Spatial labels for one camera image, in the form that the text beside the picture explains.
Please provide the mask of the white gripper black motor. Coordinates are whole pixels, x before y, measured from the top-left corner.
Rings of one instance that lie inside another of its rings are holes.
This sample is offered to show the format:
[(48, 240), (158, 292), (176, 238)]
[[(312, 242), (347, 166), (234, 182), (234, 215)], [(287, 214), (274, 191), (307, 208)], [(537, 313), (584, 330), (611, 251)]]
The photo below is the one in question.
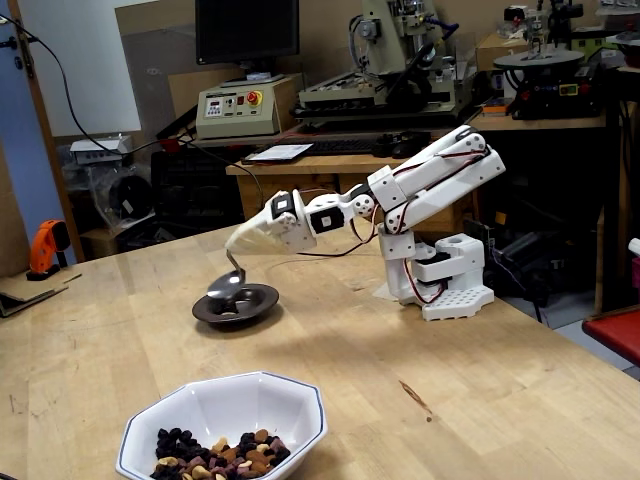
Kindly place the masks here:
[(268, 232), (283, 253), (303, 253), (317, 246), (298, 190), (279, 191), (266, 206)]

